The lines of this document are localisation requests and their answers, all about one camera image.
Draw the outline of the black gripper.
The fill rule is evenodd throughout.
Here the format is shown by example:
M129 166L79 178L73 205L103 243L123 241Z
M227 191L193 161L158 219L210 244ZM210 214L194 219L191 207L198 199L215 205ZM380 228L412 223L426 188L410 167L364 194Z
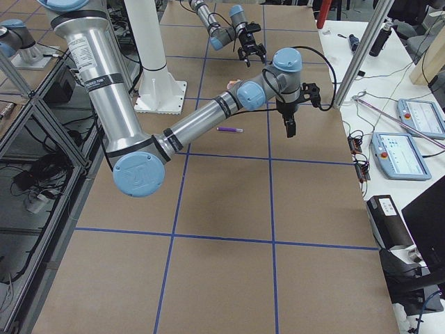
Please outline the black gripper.
M294 114L299 108L299 103L293 102L281 102L277 100L277 111L282 115L284 125L286 128L286 137L292 138L296 135L296 121Z
M247 67L250 67L249 53L256 52L263 64L266 63L266 49L262 44L257 44L254 33L241 33L239 36L241 47L238 48L238 57Z

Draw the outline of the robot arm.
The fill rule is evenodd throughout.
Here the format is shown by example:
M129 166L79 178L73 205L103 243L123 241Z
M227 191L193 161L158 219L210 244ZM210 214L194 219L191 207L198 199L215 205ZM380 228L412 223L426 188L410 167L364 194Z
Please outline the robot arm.
M261 26L256 22L249 22L242 6L235 5L229 11L228 26L223 27L216 19L219 14L211 12L205 1L189 1L188 11L195 13L203 23L209 34L209 42L218 51L230 43L240 43L236 51L238 58L250 66L251 55L258 56L262 63L266 62L266 49L257 43L254 37L260 32ZM26 49L40 51L36 41L28 32L21 20L6 20L1 23L1 53L8 58L18 51Z
M254 111L270 98L283 116L298 110L302 57L292 48L278 50L255 78L236 82L203 107L159 135L140 126L105 31L103 1L41 1L54 32L65 39L90 100L108 138L106 156L121 192L145 197L159 189L165 164L191 141L234 115Z

